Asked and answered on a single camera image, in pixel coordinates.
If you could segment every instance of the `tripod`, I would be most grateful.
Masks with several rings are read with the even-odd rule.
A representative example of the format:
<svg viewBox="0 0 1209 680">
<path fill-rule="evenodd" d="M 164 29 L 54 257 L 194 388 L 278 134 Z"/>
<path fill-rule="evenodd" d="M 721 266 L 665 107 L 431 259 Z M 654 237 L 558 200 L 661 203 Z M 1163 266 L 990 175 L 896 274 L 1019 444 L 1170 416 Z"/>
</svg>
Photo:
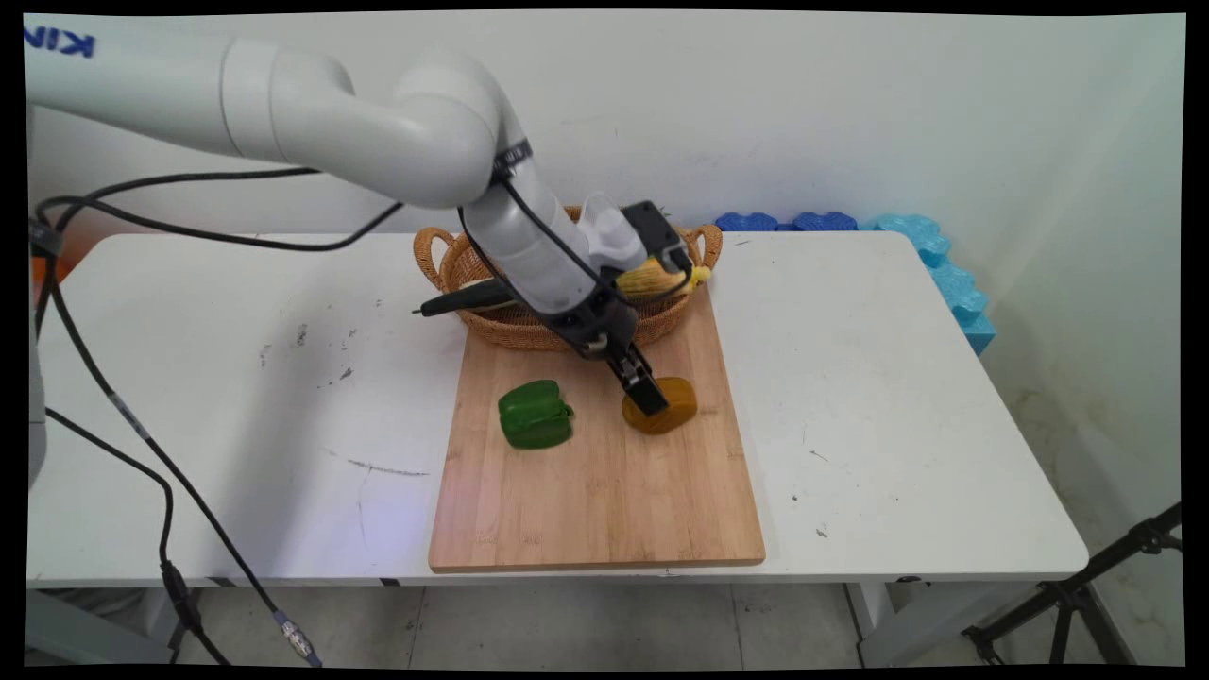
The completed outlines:
<svg viewBox="0 0 1209 680">
<path fill-rule="evenodd" d="M 1087 624 L 1092 639 L 1095 640 L 1095 646 L 1099 647 L 1104 661 L 1112 664 L 1128 664 L 1129 658 L 1126 651 L 1112 634 L 1112 628 L 1092 598 L 1087 584 L 1138 553 L 1157 555 L 1164 548 L 1175 548 L 1182 554 L 1184 542 L 1170 534 L 1180 523 L 1180 503 L 1178 502 L 1158 517 L 1138 523 L 1111 546 L 1095 553 L 1078 574 L 1065 581 L 1041 583 L 1039 586 L 1040 593 L 1005 613 L 990 626 L 985 628 L 971 626 L 961 634 L 974 644 L 983 662 L 1003 664 L 1003 659 L 995 652 L 995 640 L 1057 605 L 1058 622 L 1054 626 L 1053 645 L 1049 649 L 1049 663 L 1063 663 L 1066 656 L 1066 640 L 1070 636 L 1071 620 L 1077 611 Z"/>
</svg>

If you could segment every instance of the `wooden cutting board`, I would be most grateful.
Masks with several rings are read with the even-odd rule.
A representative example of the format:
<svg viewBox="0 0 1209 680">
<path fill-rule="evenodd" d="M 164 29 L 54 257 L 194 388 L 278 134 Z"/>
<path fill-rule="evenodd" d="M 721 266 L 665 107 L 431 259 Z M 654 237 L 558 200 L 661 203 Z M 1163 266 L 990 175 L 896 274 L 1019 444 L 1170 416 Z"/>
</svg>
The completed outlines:
<svg viewBox="0 0 1209 680">
<path fill-rule="evenodd" d="M 706 287 L 643 353 L 656 376 L 693 382 L 698 414 L 646 436 L 621 419 L 602 362 L 521 352 L 467 336 L 428 564 L 436 572 L 756 564 L 764 538 Z M 508 445 L 497 400 L 554 379 L 571 440 Z"/>
</svg>

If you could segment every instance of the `tile floor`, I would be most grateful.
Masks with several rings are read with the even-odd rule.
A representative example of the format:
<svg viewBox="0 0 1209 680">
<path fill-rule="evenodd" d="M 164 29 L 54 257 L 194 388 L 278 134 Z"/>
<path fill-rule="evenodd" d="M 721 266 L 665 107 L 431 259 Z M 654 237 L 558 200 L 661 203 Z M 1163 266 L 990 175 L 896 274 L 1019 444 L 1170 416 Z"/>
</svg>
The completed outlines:
<svg viewBox="0 0 1209 680">
<path fill-rule="evenodd" d="M 901 606 L 919 588 L 898 589 Z M 722 670 L 858 668 L 843 586 L 456 586 L 276 588 L 329 667 L 508 670 Z M 238 664 L 301 665 L 255 593 L 204 592 L 214 644 Z M 1048 658 L 1053 616 L 997 645 L 1010 663 Z M 1087 632 L 1071 632 L 1069 663 L 1099 663 Z M 178 663 L 212 663 L 191 636 Z M 964 639 L 909 665 L 978 664 Z"/>
</svg>

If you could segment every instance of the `orange object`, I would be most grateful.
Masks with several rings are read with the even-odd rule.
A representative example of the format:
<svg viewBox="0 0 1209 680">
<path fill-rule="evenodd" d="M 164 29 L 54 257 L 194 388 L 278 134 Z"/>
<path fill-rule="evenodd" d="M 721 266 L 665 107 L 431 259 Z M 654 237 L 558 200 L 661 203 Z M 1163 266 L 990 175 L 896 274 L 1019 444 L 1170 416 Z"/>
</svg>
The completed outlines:
<svg viewBox="0 0 1209 680">
<path fill-rule="evenodd" d="M 663 411 L 648 416 L 629 394 L 621 399 L 621 416 L 643 434 L 666 434 L 696 415 L 696 392 L 692 382 L 683 378 L 658 378 L 655 382 L 667 398 L 667 408 Z"/>
</svg>

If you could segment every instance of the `black cable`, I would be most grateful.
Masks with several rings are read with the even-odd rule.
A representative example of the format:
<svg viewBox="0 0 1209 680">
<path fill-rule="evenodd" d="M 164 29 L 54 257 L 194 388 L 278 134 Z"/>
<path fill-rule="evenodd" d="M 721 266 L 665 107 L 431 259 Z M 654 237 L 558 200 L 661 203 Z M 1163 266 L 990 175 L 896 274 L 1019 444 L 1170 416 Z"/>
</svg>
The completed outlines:
<svg viewBox="0 0 1209 680">
<path fill-rule="evenodd" d="M 47 198 L 42 203 L 53 206 L 85 206 L 100 211 L 103 213 L 109 213 L 116 218 L 123 219 L 128 223 L 137 224 L 139 226 L 145 226 L 147 229 L 155 229 L 157 231 L 166 231 L 168 234 L 175 234 L 179 236 L 192 236 L 195 238 L 204 238 L 207 241 L 219 241 L 221 243 L 238 243 L 241 246 L 255 246 L 258 248 L 271 248 L 274 250 L 296 250 L 305 253 L 325 253 L 329 250 L 339 250 L 346 246 L 352 246 L 361 236 L 365 236 L 374 230 L 377 225 L 382 224 L 388 217 L 393 215 L 403 203 L 395 203 L 383 211 L 378 217 L 374 218 L 369 224 L 358 229 L 348 236 L 334 243 L 285 243 L 282 241 L 265 241 L 262 238 L 251 238 L 248 236 L 235 236 L 231 234 L 215 234 L 213 231 L 204 231 L 201 229 L 192 229 L 189 226 L 180 226 L 175 224 L 169 224 L 166 221 L 154 220 L 134 213 L 128 213 L 121 208 L 115 208 L 109 203 L 103 203 L 96 198 L 87 198 L 83 196 L 56 196 L 53 198 Z"/>
<path fill-rule="evenodd" d="M 143 440 L 151 449 L 151 451 L 155 453 L 156 457 L 160 459 L 160 462 L 162 462 L 164 466 L 168 467 L 168 471 L 172 472 L 172 476 L 177 478 L 177 482 L 179 482 L 180 485 L 185 488 L 185 491 L 187 491 L 189 495 L 193 499 L 193 502 L 197 503 L 198 509 L 201 509 L 202 514 L 206 515 L 206 519 L 209 520 L 210 526 L 213 526 L 214 531 L 219 535 L 219 540 L 222 541 L 222 544 L 226 547 L 227 552 L 231 553 L 232 558 L 235 558 L 236 564 L 238 564 L 239 569 L 243 570 L 244 576 L 248 577 L 248 581 L 251 583 L 253 589 L 255 589 L 256 594 L 260 595 L 260 599 L 265 603 L 265 606 L 267 606 L 270 611 L 277 611 L 277 605 L 273 604 L 273 600 L 268 597 L 268 593 L 266 593 L 265 589 L 260 586 L 260 581 L 256 580 L 256 576 L 251 572 L 251 569 L 248 566 L 248 563 L 243 560 L 243 555 L 239 554 L 239 551 L 235 547 L 235 543 L 231 542 L 231 538 L 222 529 L 222 525 L 219 524 L 219 520 L 218 518 L 214 517 L 214 513 L 210 512 L 209 506 L 206 505 L 206 501 L 202 499 L 201 494 L 197 492 L 197 489 L 193 488 L 193 484 L 189 480 L 189 478 L 185 477 L 183 472 L 180 472 L 180 468 L 177 467 L 177 463 L 174 463 L 172 459 L 168 457 L 168 454 L 166 454 L 163 449 L 160 448 L 160 444 L 156 443 L 156 440 L 151 437 L 150 433 L 146 432 L 143 425 L 139 423 L 138 419 L 134 417 L 134 414 L 131 411 L 129 407 L 127 407 L 126 403 L 122 402 L 121 397 L 118 397 L 117 393 L 114 391 L 114 387 L 109 384 L 108 380 L 105 380 L 104 374 L 102 374 L 100 369 L 97 367 L 97 362 L 93 361 L 92 358 L 92 352 L 89 352 L 88 347 L 83 344 L 83 338 L 80 336 L 80 330 L 75 325 L 75 321 L 71 319 L 71 315 L 68 312 L 66 304 L 63 300 L 63 292 L 58 287 L 58 277 L 52 277 L 50 282 L 52 286 L 51 298 L 54 300 L 54 309 L 59 312 L 59 318 L 63 321 L 63 328 L 66 329 L 68 336 L 71 338 L 71 344 L 75 345 L 76 352 L 79 352 L 80 358 L 83 361 L 83 364 L 88 369 L 88 373 L 92 375 L 92 379 L 97 381 L 97 385 L 100 387 L 102 392 L 105 393 L 105 397 L 108 397 L 111 402 L 114 402 L 117 409 L 122 411 L 122 415 L 126 416 L 126 420 L 131 423 L 131 426 L 134 427 L 134 431 L 139 433 L 139 437 L 143 438 Z"/>
<path fill-rule="evenodd" d="M 206 651 L 210 652 L 210 656 L 214 657 L 214 661 L 216 661 L 219 665 L 231 665 L 231 662 L 227 661 L 226 657 L 222 656 L 222 652 L 214 646 L 214 642 L 210 641 L 210 636 L 207 635 L 204 630 L 193 630 L 193 636 L 197 638 L 197 641 L 201 642 L 203 647 L 206 647 Z"/>
<path fill-rule="evenodd" d="M 100 437 L 97 437 L 92 432 L 88 432 L 83 427 L 80 427 L 79 425 L 73 422 L 66 416 L 59 414 L 54 409 L 47 408 L 46 415 L 51 420 L 58 421 L 60 425 L 63 425 L 71 432 L 75 432 L 80 437 L 83 437 L 85 439 L 91 442 L 94 446 L 102 449 L 109 455 L 116 457 L 117 460 L 125 462 L 126 465 L 150 477 L 152 480 L 155 480 L 156 484 L 160 485 L 161 489 L 163 489 L 164 509 L 163 509 L 163 532 L 160 535 L 160 570 L 163 574 L 164 589 L 168 592 L 168 597 L 172 600 L 173 606 L 177 609 L 177 616 L 180 618 L 180 622 L 185 626 L 185 628 L 187 628 L 191 633 L 193 633 L 193 635 L 202 644 L 202 646 L 206 647 L 206 651 L 210 653 L 210 656 L 214 658 L 215 662 L 218 662 L 220 665 L 231 665 L 231 662 L 227 661 L 225 656 L 222 656 L 222 652 L 220 652 L 216 646 L 214 646 L 214 642 L 210 641 L 209 635 L 207 635 L 206 630 L 202 628 L 201 613 L 197 611 L 196 607 L 192 606 L 191 603 L 189 603 L 189 588 L 185 587 L 185 581 L 184 578 L 180 578 L 180 572 L 177 571 L 177 567 L 173 566 L 172 561 L 168 559 L 168 534 L 172 531 L 172 507 L 173 507 L 172 485 L 169 485 L 163 477 L 160 477 L 160 474 L 156 473 L 156 471 L 140 463 L 139 461 L 132 459 L 131 456 L 127 456 L 122 451 L 118 451 L 116 448 L 110 445 Z"/>
<path fill-rule="evenodd" d="M 172 508 L 173 508 L 172 485 L 168 484 L 168 482 L 163 477 L 160 477 L 160 474 L 156 471 L 140 463 L 139 461 L 132 459 L 131 456 L 123 454 L 122 451 L 118 451 L 102 438 L 97 437 L 92 432 L 88 432 L 83 427 L 80 427 L 75 422 L 71 422 L 71 420 L 59 414 L 54 409 L 46 407 L 46 416 L 50 417 L 51 420 L 58 421 L 59 425 L 66 427 L 71 432 L 75 432 L 80 437 L 83 437 L 98 449 L 102 449 L 109 455 L 133 467 L 134 469 L 138 469 L 143 474 L 146 474 L 152 480 L 155 480 L 155 483 L 158 484 L 161 489 L 163 489 L 164 508 L 163 508 L 163 532 L 160 535 L 160 561 L 168 561 L 168 532 L 172 531 Z"/>
<path fill-rule="evenodd" d="M 533 209 L 528 207 L 528 203 L 525 202 L 525 198 L 521 198 L 521 195 L 516 192 L 516 188 L 513 186 L 511 181 L 507 181 L 505 180 L 505 181 L 502 181 L 501 184 L 504 186 L 504 191 L 508 191 L 508 195 L 511 196 L 513 201 L 516 202 L 516 207 L 519 207 L 521 209 L 521 212 L 523 212 L 525 215 L 528 217 L 530 220 L 533 224 L 536 224 L 538 229 L 542 230 L 542 234 L 545 234 L 545 236 L 550 241 L 554 241 L 554 244 L 557 246 L 559 249 L 561 249 L 563 253 L 566 253 L 566 255 L 568 258 L 571 258 L 571 260 L 574 261 L 575 265 L 579 266 L 579 269 L 584 270 L 584 273 L 586 273 L 594 282 L 596 282 L 597 286 L 600 286 L 600 287 L 609 290 L 611 293 L 613 293 L 613 296 L 615 296 L 618 299 L 618 301 L 621 302 L 623 305 L 625 305 L 627 307 L 632 307 L 634 306 L 634 304 L 630 302 L 630 300 L 625 296 L 624 293 L 621 293 L 620 290 L 618 290 L 615 286 L 608 283 L 607 281 L 604 281 L 603 278 L 601 278 L 601 276 L 598 273 L 596 273 L 595 271 L 592 271 L 592 267 L 588 266 L 588 263 L 585 263 L 584 260 L 579 259 L 579 255 L 575 254 L 575 252 L 571 249 L 571 246 L 567 246 L 566 243 L 563 243 L 562 238 L 559 238 L 554 234 L 554 231 L 549 226 L 546 226 L 546 224 L 544 221 L 542 221 L 542 218 L 537 217 L 537 214 L 533 212 Z M 465 231 L 465 221 L 464 220 L 462 223 L 462 230 Z"/>
<path fill-rule="evenodd" d="M 533 209 L 528 207 L 528 203 L 525 202 L 525 198 L 521 198 L 521 195 L 516 191 L 516 188 L 513 186 L 513 184 L 510 181 L 502 181 L 501 184 L 503 184 L 504 191 L 508 191 L 508 195 L 513 197 L 513 201 L 516 203 L 516 207 L 519 207 L 521 209 L 521 212 L 523 212 L 527 218 L 530 218 L 530 221 L 532 221 L 533 224 L 536 224 L 537 227 L 542 230 L 542 234 L 545 234 L 545 236 L 550 241 L 554 241 L 555 246 L 557 246 L 563 253 L 566 253 L 567 257 L 571 258 L 579 266 L 579 269 L 584 270 L 584 273 L 586 273 L 588 276 L 590 276 L 592 278 L 592 281 L 596 282 L 597 286 L 604 287 L 609 292 L 612 292 L 617 296 L 618 301 L 620 301 L 621 304 L 624 304 L 624 305 L 626 305 L 629 307 L 634 307 L 634 302 L 631 302 L 630 299 L 626 298 L 624 293 L 621 293 L 620 290 L 618 290 L 614 286 L 607 283 L 603 278 L 601 278 L 601 276 L 598 273 L 596 273 L 595 271 L 592 271 L 592 269 L 590 266 L 588 266 L 588 264 L 584 263 L 584 260 L 579 259 L 579 255 L 577 255 L 575 252 L 571 249 L 571 246 L 567 246 L 566 243 L 563 243 L 563 241 L 561 238 L 559 238 L 554 234 L 554 231 L 549 226 L 546 226 L 546 224 L 544 221 L 542 221 L 542 218 L 537 217 L 537 214 L 533 212 Z M 474 238 L 470 236 L 470 231 L 465 227 L 465 219 L 462 217 L 462 208 L 458 208 L 457 217 L 458 217 L 459 220 L 462 220 L 462 231 L 465 234 L 467 238 L 470 241 L 470 246 L 474 247 L 474 252 L 479 255 L 479 259 L 482 260 L 484 264 L 487 266 L 487 269 L 491 271 L 491 273 L 497 280 L 499 280 L 504 284 L 505 288 L 508 288 L 508 292 L 513 294 L 513 298 L 516 298 L 517 300 L 520 300 L 521 298 L 520 298 L 520 295 L 516 294 L 516 290 L 513 289 L 513 287 L 499 276 L 499 273 L 496 271 L 496 269 L 493 266 L 491 266 L 491 263 L 482 254 L 482 249 L 479 248 L 479 244 L 475 243 Z M 677 292 L 679 292 L 686 286 L 688 286 L 688 282 L 692 281 L 692 280 L 693 280 L 693 270 L 690 269 L 690 270 L 688 270 L 688 271 L 684 272 L 684 278 L 681 280 L 681 282 L 677 283 L 675 288 L 670 288 L 667 290 L 664 290 L 663 293 L 659 293 L 658 295 L 654 295 L 652 298 L 647 298 L 646 300 L 642 300 L 642 302 L 658 302 L 660 300 L 671 298 Z"/>
<path fill-rule="evenodd" d="M 658 295 L 654 295 L 654 296 L 647 298 L 646 300 L 640 300 L 640 301 L 641 302 L 658 302 L 659 300 L 665 300 L 667 298 L 671 298 L 677 292 L 679 292 L 682 288 L 684 288 L 686 286 L 688 286 L 688 282 L 692 281 L 692 280 L 693 280 L 693 270 L 688 270 L 688 271 L 684 272 L 684 278 L 682 278 L 681 282 L 677 283 L 673 288 L 669 288 L 667 290 L 664 290 L 663 293 L 660 293 Z"/>
<path fill-rule="evenodd" d="M 227 180 L 227 179 L 274 179 L 279 177 L 295 177 L 303 174 L 318 174 L 319 171 L 312 168 L 287 168 L 276 171 L 255 171 L 255 172 L 192 172 L 181 174 L 166 174 L 158 177 L 146 177 L 143 179 L 134 179 L 131 181 L 123 181 L 121 184 L 112 184 L 109 186 L 103 186 L 87 196 L 86 198 L 97 200 L 104 198 L 112 194 L 120 194 L 122 191 L 129 191 L 132 189 L 141 189 L 144 186 L 156 186 L 161 184 L 175 184 L 180 181 L 214 181 L 214 180 Z M 63 211 L 59 219 L 54 223 L 54 230 L 59 234 L 66 231 L 68 225 L 76 214 L 82 211 L 86 206 L 70 206 L 68 209 Z M 34 214 L 37 215 L 39 221 L 45 225 L 50 225 L 51 221 L 46 217 L 46 211 L 50 206 L 46 201 L 40 202 L 34 208 Z M 46 258 L 46 271 L 54 271 L 58 269 L 59 259 L 58 257 Z M 37 296 L 37 306 L 34 312 L 34 333 L 42 332 L 42 318 L 46 316 L 46 309 L 51 300 L 51 290 L 45 283 L 42 283 L 42 290 Z"/>
<path fill-rule="evenodd" d="M 320 174 L 320 171 L 314 168 L 285 168 L 285 169 L 272 169 L 272 171 L 251 171 L 251 172 L 187 172 L 178 174 L 161 174 L 156 177 L 145 177 L 143 179 L 132 179 L 129 181 L 123 181 L 121 184 L 111 184 L 109 186 L 103 186 L 91 194 L 87 198 L 104 198 L 112 194 L 121 194 L 123 191 L 129 191 L 132 189 L 143 189 L 144 186 L 158 186 L 161 184 L 178 184 L 181 181 L 219 181 L 229 179 L 276 179 L 280 177 L 299 177 L 305 174 Z M 50 224 L 46 219 L 46 211 L 53 206 L 47 204 L 44 200 L 34 208 L 34 214 L 37 219 L 42 220 L 44 224 Z M 83 206 L 73 206 L 63 212 L 59 219 L 54 224 L 57 231 L 63 231 L 66 229 L 71 218 L 76 215 Z"/>
</svg>

